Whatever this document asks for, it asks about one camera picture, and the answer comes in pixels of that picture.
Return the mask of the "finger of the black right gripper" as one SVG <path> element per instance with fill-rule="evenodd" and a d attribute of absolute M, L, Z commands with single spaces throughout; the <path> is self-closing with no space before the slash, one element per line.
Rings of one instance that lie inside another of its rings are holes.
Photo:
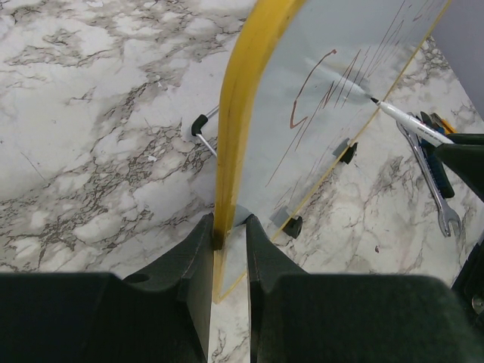
<path fill-rule="evenodd" d="M 484 200 L 483 134 L 452 133 L 452 144 L 441 144 L 434 154 L 480 199 Z"/>

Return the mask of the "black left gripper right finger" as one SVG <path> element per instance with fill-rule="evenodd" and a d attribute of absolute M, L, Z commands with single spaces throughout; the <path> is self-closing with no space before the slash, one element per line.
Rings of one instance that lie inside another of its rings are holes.
<path fill-rule="evenodd" d="M 457 297 L 422 275 L 310 274 L 246 220 L 253 362 L 481 362 Z"/>

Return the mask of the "yellow framed whiteboard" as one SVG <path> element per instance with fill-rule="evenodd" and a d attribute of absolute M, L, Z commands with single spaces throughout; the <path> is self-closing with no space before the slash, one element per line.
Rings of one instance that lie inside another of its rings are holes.
<path fill-rule="evenodd" d="M 257 1 L 219 99 L 215 301 L 245 273 L 241 226 L 277 237 L 385 99 L 447 1 Z"/>

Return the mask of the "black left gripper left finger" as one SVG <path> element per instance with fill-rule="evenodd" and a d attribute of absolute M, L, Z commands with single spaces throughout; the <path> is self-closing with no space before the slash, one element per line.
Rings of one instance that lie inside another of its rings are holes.
<path fill-rule="evenodd" d="M 3 362 L 205 362 L 213 215 L 149 265 L 109 272 L 4 273 Z"/>

